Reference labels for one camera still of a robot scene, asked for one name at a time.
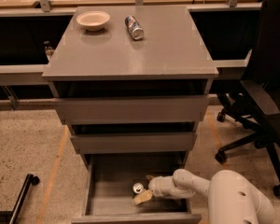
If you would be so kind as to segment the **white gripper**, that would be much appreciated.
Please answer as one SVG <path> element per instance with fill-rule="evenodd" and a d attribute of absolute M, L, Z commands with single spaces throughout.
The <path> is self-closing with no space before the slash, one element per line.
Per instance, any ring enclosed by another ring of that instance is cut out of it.
<path fill-rule="evenodd" d="M 148 190 L 145 190 L 137 194 L 133 198 L 133 204 L 138 205 L 150 201 L 152 197 L 167 197 L 171 195 L 171 191 L 175 187 L 175 183 L 171 176 L 157 176 L 146 175 L 146 179 L 149 182 Z"/>

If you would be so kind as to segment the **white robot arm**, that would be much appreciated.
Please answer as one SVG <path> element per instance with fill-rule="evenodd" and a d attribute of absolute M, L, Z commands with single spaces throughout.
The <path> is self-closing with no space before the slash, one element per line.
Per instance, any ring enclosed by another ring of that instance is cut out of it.
<path fill-rule="evenodd" d="M 186 169 L 169 176 L 147 177 L 148 185 L 134 183 L 133 203 L 153 197 L 188 199 L 196 193 L 207 199 L 209 224 L 273 224 L 274 208 L 269 198 L 250 181 L 232 170 L 222 170 L 208 180 Z"/>

